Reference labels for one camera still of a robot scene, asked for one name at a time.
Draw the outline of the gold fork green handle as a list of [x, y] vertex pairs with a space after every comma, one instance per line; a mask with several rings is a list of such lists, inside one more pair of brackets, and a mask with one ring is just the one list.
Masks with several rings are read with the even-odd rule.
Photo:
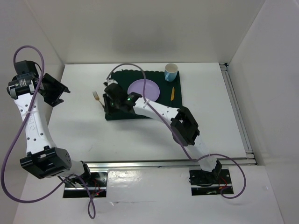
[[98, 102], [100, 103], [100, 105], [101, 105], [102, 108], [104, 109], [105, 106], [104, 106], [104, 104], [100, 101], [100, 97], [99, 97], [99, 95], [98, 95], [98, 93], [97, 93], [96, 91], [93, 91], [93, 97], [94, 97], [94, 99], [95, 99], [96, 101], [98, 101]]

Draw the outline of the lilac plate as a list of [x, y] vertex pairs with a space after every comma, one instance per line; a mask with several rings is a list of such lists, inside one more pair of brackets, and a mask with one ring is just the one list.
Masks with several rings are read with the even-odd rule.
[[[135, 93], [143, 95], [143, 86], [144, 86], [143, 79], [136, 80], [132, 84], [130, 84], [127, 92], [128, 92], [128, 94], [135, 92]], [[160, 96], [160, 89], [154, 81], [147, 79], [146, 83], [145, 83], [144, 93], [145, 93], [145, 97], [147, 99], [149, 99], [151, 101], [157, 101]]]

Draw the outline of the gold knife green handle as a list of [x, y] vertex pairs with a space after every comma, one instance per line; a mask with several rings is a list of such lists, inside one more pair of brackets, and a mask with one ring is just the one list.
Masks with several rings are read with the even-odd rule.
[[173, 87], [171, 90], [171, 101], [174, 100], [174, 96], [175, 96], [175, 88]]

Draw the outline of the blue mug white inside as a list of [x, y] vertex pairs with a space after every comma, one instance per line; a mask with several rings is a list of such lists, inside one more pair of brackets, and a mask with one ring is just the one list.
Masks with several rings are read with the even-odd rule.
[[175, 80], [178, 73], [178, 66], [174, 63], [169, 63], [164, 69], [164, 79], [167, 82], [172, 82]]

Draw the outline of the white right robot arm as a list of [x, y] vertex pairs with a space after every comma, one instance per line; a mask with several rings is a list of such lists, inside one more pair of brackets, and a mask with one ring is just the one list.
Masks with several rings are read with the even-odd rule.
[[122, 111], [164, 123], [170, 129], [174, 141], [183, 147], [184, 152], [191, 152], [188, 158], [200, 165], [205, 180], [214, 183], [219, 179], [222, 165], [209, 153], [201, 138], [199, 125], [188, 108], [165, 106], [135, 92], [127, 94], [113, 79], [107, 79], [104, 86], [106, 114]]

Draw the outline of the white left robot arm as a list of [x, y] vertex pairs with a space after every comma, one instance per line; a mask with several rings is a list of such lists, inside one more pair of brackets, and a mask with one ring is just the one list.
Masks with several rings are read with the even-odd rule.
[[21, 167], [38, 179], [63, 176], [81, 186], [89, 185], [92, 174], [87, 164], [73, 161], [67, 150], [56, 146], [45, 118], [44, 105], [62, 103], [61, 95], [70, 93], [68, 87], [48, 73], [38, 86], [39, 74], [33, 61], [17, 62], [15, 68], [17, 75], [8, 83], [7, 92], [25, 122], [27, 148], [26, 156], [20, 159]]

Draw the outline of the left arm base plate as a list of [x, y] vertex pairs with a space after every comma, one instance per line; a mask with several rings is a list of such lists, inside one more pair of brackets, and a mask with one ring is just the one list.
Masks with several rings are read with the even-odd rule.
[[[92, 197], [107, 196], [107, 171], [91, 172], [91, 177], [84, 180]], [[77, 178], [67, 180], [64, 185], [63, 198], [88, 198], [88, 193], [83, 183]]]

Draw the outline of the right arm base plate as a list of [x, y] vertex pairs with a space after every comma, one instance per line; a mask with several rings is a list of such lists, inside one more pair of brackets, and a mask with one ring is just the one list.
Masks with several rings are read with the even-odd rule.
[[220, 195], [222, 190], [224, 195], [234, 193], [228, 169], [222, 169], [216, 179], [201, 169], [189, 170], [188, 181], [191, 185], [192, 196]]

